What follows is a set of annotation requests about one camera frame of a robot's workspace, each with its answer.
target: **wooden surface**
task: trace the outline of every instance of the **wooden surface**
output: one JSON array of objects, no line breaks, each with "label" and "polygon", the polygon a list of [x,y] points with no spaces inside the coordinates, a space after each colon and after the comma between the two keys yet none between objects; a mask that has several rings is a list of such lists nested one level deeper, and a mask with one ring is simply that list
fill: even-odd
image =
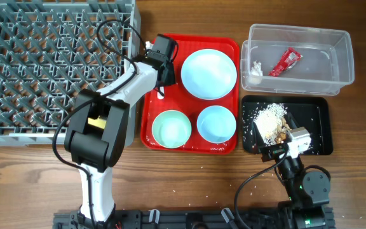
[{"label": "wooden surface", "polygon": [[[138,6],[145,40],[168,32],[226,36],[241,45],[255,23],[348,31],[355,82],[326,97],[334,152],[302,159],[331,172],[330,206],[337,227],[366,228],[366,1],[152,0]],[[247,94],[241,89],[240,97]],[[151,151],[137,137],[114,167],[113,195],[118,209],[232,207],[242,181],[268,165],[260,156],[246,154],[240,142],[228,156],[210,156]],[[241,206],[273,207],[286,200],[272,174],[243,190]],[[0,148],[0,228],[51,228],[53,213],[74,210],[81,199],[78,171],[61,164],[50,146]]]}]

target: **red tray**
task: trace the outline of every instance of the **red tray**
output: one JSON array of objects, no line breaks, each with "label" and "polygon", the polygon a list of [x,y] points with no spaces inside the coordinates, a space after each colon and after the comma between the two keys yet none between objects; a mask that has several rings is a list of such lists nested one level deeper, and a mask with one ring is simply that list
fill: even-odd
[{"label": "red tray", "polygon": [[[197,131],[197,117],[202,110],[208,106],[220,105],[230,110],[235,118],[238,117],[238,85],[237,76],[234,88],[223,98],[213,101],[206,101],[191,95],[185,88],[180,77],[180,70],[183,62],[190,54],[205,48],[211,48],[222,51],[233,60],[237,75],[239,73],[240,48],[229,38],[216,38],[207,36],[188,36],[178,34],[165,34],[179,44],[179,53],[174,61],[176,85],[165,87],[165,98],[158,99],[157,92],[146,93],[144,110],[142,115],[142,125],[140,128],[140,138],[142,142],[151,149],[181,151],[188,153],[208,153],[216,155],[225,155],[231,152],[237,143],[237,133],[230,140],[215,144],[204,140]],[[162,112],[174,109],[183,112],[191,122],[191,136],[185,145],[168,149],[160,146],[153,138],[152,124],[154,119]]]}]

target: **yellow object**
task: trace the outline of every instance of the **yellow object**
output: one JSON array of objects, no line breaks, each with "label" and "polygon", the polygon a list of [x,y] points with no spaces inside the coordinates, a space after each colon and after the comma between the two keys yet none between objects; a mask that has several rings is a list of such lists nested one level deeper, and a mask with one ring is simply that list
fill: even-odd
[{"label": "yellow object", "polygon": [[89,125],[93,125],[94,127],[105,129],[107,120],[101,119],[101,117],[98,117],[97,119],[88,118],[87,123]]}]

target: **bowl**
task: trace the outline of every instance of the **bowl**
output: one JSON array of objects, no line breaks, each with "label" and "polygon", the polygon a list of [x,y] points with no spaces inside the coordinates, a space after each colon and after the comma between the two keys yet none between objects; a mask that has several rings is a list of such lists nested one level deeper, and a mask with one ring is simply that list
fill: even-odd
[{"label": "bowl", "polygon": [[199,114],[197,129],[206,141],[223,143],[235,134],[236,120],[227,108],[209,106]]},{"label": "bowl", "polygon": [[204,49],[192,53],[183,63],[181,78],[186,90],[199,99],[226,96],[235,86],[234,62],[224,53]]},{"label": "bowl", "polygon": [[190,138],[190,120],[180,111],[164,111],[153,121],[152,135],[165,148],[181,147]]}]

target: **white granules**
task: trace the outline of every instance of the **white granules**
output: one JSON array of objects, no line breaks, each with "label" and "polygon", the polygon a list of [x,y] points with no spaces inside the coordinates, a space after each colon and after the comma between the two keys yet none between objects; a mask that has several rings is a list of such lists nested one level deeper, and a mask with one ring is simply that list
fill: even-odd
[{"label": "white granules", "polygon": [[274,145],[278,125],[282,125],[281,119],[287,114],[283,104],[270,104],[266,109],[258,111],[255,124],[258,127],[264,143]]}]

